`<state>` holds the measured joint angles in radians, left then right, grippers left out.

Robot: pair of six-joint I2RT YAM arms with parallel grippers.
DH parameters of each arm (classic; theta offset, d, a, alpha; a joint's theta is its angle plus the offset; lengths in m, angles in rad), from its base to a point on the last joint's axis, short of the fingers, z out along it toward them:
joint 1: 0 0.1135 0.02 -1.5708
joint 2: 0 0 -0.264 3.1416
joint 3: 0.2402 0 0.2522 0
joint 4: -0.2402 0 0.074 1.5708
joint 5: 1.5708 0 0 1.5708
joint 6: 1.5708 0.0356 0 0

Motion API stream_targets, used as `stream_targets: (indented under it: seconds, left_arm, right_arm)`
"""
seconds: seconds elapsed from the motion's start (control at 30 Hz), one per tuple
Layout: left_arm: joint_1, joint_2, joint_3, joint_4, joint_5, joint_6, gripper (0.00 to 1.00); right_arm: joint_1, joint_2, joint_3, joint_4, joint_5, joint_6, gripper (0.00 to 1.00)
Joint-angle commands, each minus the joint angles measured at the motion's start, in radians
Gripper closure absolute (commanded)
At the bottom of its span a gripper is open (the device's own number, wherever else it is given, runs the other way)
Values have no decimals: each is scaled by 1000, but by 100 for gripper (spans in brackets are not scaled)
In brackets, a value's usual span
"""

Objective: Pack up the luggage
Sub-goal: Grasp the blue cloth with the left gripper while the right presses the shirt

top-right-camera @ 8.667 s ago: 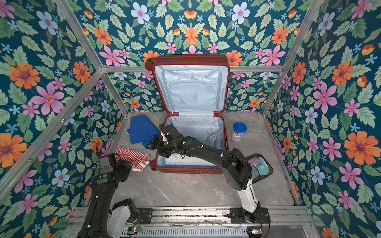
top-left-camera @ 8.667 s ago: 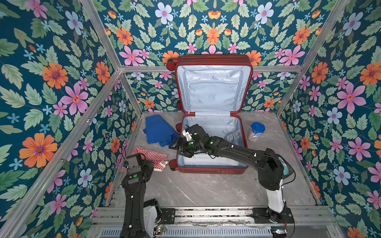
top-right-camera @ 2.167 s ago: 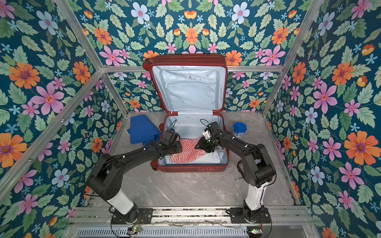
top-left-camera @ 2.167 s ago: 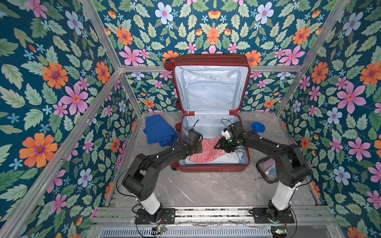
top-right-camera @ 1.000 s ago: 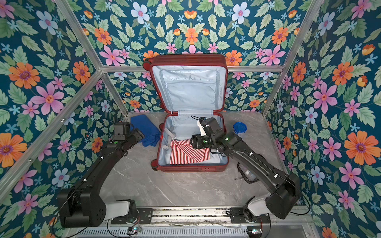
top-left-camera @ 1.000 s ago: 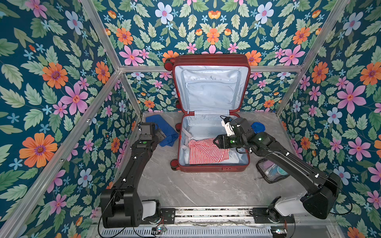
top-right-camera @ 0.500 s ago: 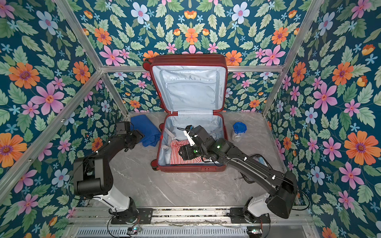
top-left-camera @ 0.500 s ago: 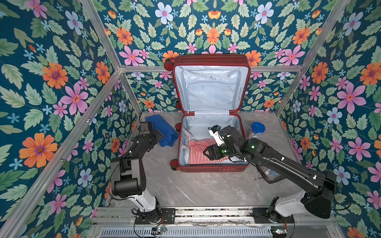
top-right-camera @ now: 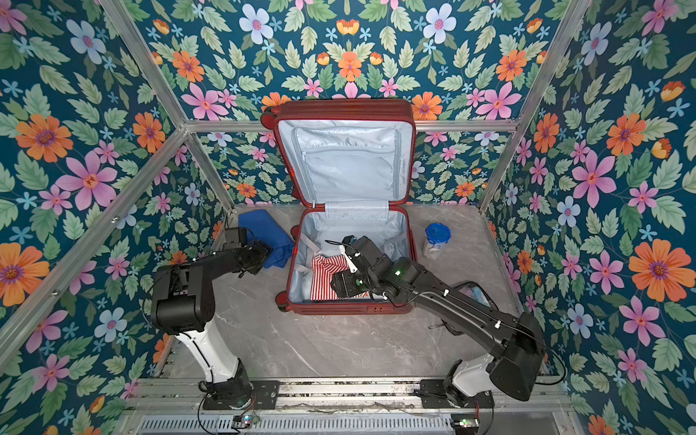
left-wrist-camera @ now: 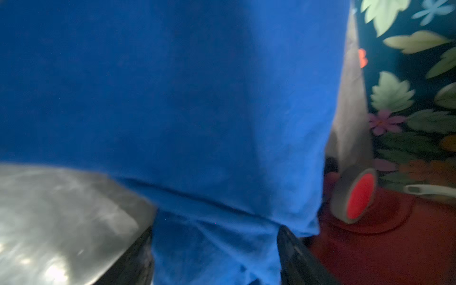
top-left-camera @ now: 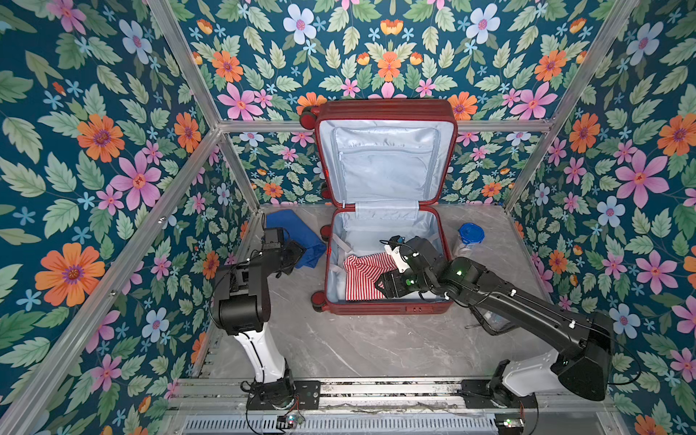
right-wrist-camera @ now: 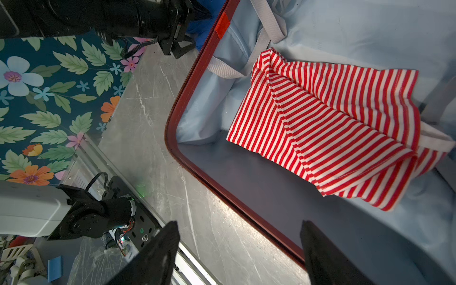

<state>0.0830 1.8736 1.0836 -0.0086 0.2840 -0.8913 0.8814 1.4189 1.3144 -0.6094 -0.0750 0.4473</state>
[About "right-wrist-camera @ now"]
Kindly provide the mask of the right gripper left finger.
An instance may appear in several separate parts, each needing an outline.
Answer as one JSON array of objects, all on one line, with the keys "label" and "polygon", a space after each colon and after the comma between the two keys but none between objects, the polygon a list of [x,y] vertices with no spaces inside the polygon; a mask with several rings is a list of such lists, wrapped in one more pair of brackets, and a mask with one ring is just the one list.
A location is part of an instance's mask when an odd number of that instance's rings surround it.
[{"label": "right gripper left finger", "polygon": [[171,221],[108,285],[169,285],[180,242],[178,223]]}]

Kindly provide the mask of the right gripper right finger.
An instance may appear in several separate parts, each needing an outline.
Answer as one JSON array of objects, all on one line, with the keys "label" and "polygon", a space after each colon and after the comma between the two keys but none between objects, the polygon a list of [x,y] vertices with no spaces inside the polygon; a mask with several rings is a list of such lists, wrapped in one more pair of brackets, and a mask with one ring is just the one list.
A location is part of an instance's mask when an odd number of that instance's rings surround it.
[{"label": "right gripper right finger", "polygon": [[372,285],[317,226],[302,222],[300,230],[305,267],[313,285]]}]

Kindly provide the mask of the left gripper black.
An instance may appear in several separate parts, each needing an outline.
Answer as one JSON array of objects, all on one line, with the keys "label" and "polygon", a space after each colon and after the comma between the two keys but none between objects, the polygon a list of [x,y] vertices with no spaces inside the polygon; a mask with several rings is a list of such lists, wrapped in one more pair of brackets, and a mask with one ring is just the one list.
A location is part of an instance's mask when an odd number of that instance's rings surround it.
[{"label": "left gripper black", "polygon": [[198,1],[171,0],[163,1],[168,20],[169,35],[158,41],[165,55],[173,55],[179,59],[196,47],[195,40],[186,34],[190,23],[208,20],[212,15]]}]

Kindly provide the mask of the blue shirt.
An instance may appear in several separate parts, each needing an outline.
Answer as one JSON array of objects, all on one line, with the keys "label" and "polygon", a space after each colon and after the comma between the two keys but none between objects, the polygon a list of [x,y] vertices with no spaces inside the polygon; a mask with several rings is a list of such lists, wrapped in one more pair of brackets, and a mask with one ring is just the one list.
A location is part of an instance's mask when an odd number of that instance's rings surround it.
[{"label": "blue shirt", "polygon": [[188,25],[186,34],[195,39],[195,48],[199,52],[209,36],[212,27],[214,26],[221,9],[224,6],[225,0],[198,0],[198,2],[211,14],[211,17],[206,20],[193,21]]}]

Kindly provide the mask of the red hard-shell suitcase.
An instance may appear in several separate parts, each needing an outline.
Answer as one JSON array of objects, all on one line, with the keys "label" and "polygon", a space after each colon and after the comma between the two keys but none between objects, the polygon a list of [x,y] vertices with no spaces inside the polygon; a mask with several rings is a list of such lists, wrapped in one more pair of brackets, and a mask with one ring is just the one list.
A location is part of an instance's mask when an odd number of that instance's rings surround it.
[{"label": "red hard-shell suitcase", "polygon": [[456,282],[454,1],[204,1],[166,146],[313,283]]}]

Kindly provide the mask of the red white striped shirt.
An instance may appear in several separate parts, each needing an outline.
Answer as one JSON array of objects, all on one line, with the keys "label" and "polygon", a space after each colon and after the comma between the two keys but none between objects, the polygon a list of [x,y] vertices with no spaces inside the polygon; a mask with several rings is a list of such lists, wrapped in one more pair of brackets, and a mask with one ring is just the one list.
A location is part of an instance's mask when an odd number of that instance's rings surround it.
[{"label": "red white striped shirt", "polygon": [[288,61],[275,49],[253,66],[228,142],[314,185],[391,211],[417,176],[455,146],[413,104],[415,70]]}]

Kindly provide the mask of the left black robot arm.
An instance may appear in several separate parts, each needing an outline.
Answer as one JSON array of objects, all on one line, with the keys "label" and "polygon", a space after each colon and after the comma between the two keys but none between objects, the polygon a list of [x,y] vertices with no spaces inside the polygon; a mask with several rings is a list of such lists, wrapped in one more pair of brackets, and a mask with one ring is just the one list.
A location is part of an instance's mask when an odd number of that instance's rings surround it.
[{"label": "left black robot arm", "polygon": [[195,48],[190,23],[211,19],[198,1],[1,1],[1,39],[76,36],[94,30],[103,43],[143,38],[121,57],[159,44],[165,55],[180,58]]}]

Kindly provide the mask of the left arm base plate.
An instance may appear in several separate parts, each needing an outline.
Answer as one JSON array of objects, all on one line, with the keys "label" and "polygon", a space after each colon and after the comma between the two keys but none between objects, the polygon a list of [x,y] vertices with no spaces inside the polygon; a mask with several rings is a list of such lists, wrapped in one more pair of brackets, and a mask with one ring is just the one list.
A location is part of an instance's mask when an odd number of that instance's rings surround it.
[{"label": "left arm base plate", "polygon": [[105,180],[102,187],[102,196],[96,198],[88,187],[58,186],[69,196],[66,204],[70,210],[48,239],[101,238],[112,231],[121,249],[127,240],[139,251],[142,250],[161,229],[157,218],[120,177]]}]

